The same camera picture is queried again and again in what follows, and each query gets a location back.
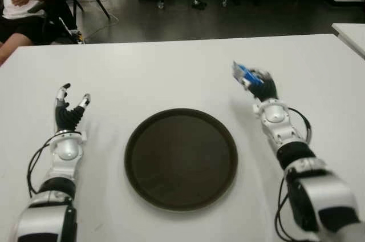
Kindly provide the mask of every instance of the robotic hand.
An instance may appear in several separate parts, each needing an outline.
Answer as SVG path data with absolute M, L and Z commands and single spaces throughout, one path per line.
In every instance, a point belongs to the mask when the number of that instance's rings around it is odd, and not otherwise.
M 38 192 L 35 191 L 30 175 L 37 153 L 33 156 L 27 176 L 31 200 L 11 234 L 11 242 L 76 241 L 76 209 L 72 201 L 76 191 L 76 170 L 83 156 L 81 144 L 86 137 L 75 129 L 90 103 L 90 95 L 85 94 L 79 105 L 68 111 L 69 103 L 64 98 L 69 87 L 70 84 L 61 87 L 56 96 L 55 135 L 37 151 L 39 158 L 42 150 L 50 146 L 52 166 Z
M 284 170 L 296 224 L 314 232 L 323 242 L 365 241 L 365 224 L 358 218 L 353 193 L 323 160 L 316 158 L 292 125 L 288 107 L 278 99 L 270 74 L 234 62 L 233 76 L 259 99 L 254 112 Z M 297 240 L 291 237 L 285 241 Z

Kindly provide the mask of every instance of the round tray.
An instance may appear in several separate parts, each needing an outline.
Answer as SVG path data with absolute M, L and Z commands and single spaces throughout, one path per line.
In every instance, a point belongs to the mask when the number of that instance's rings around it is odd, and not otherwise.
M 125 151 L 129 182 L 163 209 L 191 211 L 217 200 L 237 170 L 237 149 L 226 127 L 197 110 L 172 109 L 143 121 Z

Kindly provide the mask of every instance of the black shorts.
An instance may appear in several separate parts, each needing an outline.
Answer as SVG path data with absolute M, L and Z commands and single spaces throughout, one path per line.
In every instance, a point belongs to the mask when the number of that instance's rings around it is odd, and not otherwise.
M 42 44 L 43 21 L 43 18 L 37 16 L 18 19 L 0 17 L 0 42 L 4 43 L 13 33 L 18 33 L 28 37 L 35 45 Z

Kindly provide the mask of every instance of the black cable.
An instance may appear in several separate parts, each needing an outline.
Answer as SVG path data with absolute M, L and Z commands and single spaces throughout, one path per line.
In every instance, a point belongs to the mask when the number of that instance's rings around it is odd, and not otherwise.
M 289 198 L 289 194 L 287 193 L 285 195 L 285 197 L 283 198 L 283 200 L 281 201 L 281 193 L 282 193 L 282 189 L 283 189 L 283 184 L 284 184 L 284 178 L 281 180 L 280 183 L 280 189 L 279 189 L 279 198 L 278 198 L 278 210 L 276 211 L 275 214 L 275 220 L 274 220 L 274 225 L 275 225 L 275 231 L 277 233 L 277 235 L 279 236 L 280 239 L 282 239 L 285 242 L 315 242 L 315 241 L 311 241 L 309 239 L 304 239 L 304 240 L 298 240 L 293 238 L 292 236 L 290 236 L 284 229 L 282 222 L 281 222 L 281 217 L 280 217 L 280 212 L 281 209 L 283 208 L 284 204 L 286 203 L 286 201 Z M 287 237 L 283 237 L 282 234 L 279 232 L 278 229 L 278 223 L 279 226 L 281 228 L 281 231 L 287 236 Z
M 312 126 L 311 126 L 309 120 L 301 112 L 299 112 L 298 110 L 296 110 L 294 108 L 288 108 L 288 109 L 293 111 L 293 112 L 296 112 L 303 119 L 304 124 L 305 124 L 306 129 L 307 129 L 306 141 L 307 141 L 307 144 L 309 144 L 311 142 L 311 139 L 312 139 Z
M 279 229 L 278 229 L 278 218 L 279 218 L 281 209 L 284 206 L 287 199 L 288 199 L 288 194 L 286 194 L 286 196 L 284 197 L 282 202 L 279 204 L 278 210 L 276 211 L 276 214 L 275 214 L 275 231 L 276 231 L 277 235 L 280 237 L 281 240 L 286 241 L 286 242 L 293 242 L 293 241 L 296 241 L 296 240 L 294 240 L 293 238 L 283 237 L 281 235 L 281 233 L 279 232 Z
M 278 197 L 278 210 L 280 208 L 280 201 L 281 201 L 281 192 L 282 192 L 282 189 L 283 189 L 283 184 L 284 184 L 284 178 L 281 180 L 281 184 L 280 184 L 280 189 L 279 189 L 279 197 Z M 280 217 L 280 212 L 278 213 L 278 217 L 277 217 L 277 221 L 279 222 L 279 225 L 280 225 L 280 228 L 281 228 L 281 231 L 289 238 L 289 239 L 292 239 L 292 240 L 295 240 L 295 238 L 293 238 L 292 236 L 288 235 L 288 233 L 285 231 L 283 225 L 282 225 L 282 222 L 281 222 L 281 217 Z
M 80 132 L 75 132 L 75 131 L 67 131 L 67 132 L 61 132 L 57 135 L 54 135 L 52 137 L 50 137 L 44 144 L 43 146 L 38 149 L 32 156 L 32 158 L 30 159 L 29 161 L 29 164 L 28 164 L 28 171 L 27 171 L 27 184 L 28 184 L 28 191 L 29 191 L 29 196 L 32 198 L 32 193 L 37 193 L 37 191 L 33 188 L 33 185 L 32 185 L 32 181 L 31 181 L 31 175 L 32 175 L 32 172 L 34 170 L 34 167 L 36 165 L 36 163 L 38 162 L 39 158 L 40 158 L 40 155 L 42 154 L 42 151 L 44 148 L 48 147 L 49 146 L 49 142 L 55 138 L 56 136 L 59 136 L 59 135 L 64 135 L 64 134 L 81 134 Z

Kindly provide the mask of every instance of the person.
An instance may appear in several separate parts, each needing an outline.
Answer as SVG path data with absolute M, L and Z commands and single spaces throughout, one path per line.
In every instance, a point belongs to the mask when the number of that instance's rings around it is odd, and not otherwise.
M 38 1 L 46 0 L 3 0 L 4 9 L 0 17 L 0 66 L 17 47 L 42 43 L 44 12 L 28 13 Z

